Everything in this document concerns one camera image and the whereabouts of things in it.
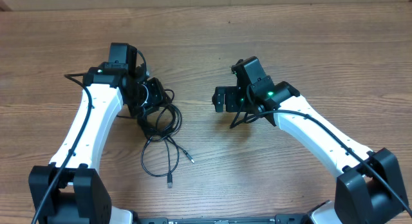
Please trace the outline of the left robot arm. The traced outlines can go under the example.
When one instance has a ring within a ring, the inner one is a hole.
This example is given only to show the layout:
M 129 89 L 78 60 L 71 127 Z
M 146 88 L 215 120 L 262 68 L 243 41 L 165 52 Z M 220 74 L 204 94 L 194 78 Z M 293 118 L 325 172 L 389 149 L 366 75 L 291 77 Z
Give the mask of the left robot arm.
M 159 80 L 149 76 L 146 62 L 137 63 L 142 57 L 134 46 L 113 42 L 108 61 L 65 76 L 82 88 L 82 99 L 59 150 L 47 166 L 35 166 L 29 174 L 33 223 L 139 223 L 136 212 L 113 206 L 99 167 L 124 106 L 148 127 L 147 116 L 170 102 Z

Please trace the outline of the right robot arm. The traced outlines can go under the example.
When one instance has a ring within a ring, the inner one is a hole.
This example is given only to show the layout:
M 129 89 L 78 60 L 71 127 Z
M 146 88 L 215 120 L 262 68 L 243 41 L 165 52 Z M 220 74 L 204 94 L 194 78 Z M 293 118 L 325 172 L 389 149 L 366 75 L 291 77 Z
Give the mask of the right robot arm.
M 298 214 L 277 214 L 274 223 L 386 223 L 411 212 L 397 157 L 373 151 L 323 118 L 291 84 L 274 83 L 255 56 L 231 67 L 235 86 L 212 96 L 218 113 L 235 113 L 234 128 L 267 119 L 306 147 L 334 177 L 335 199 Z

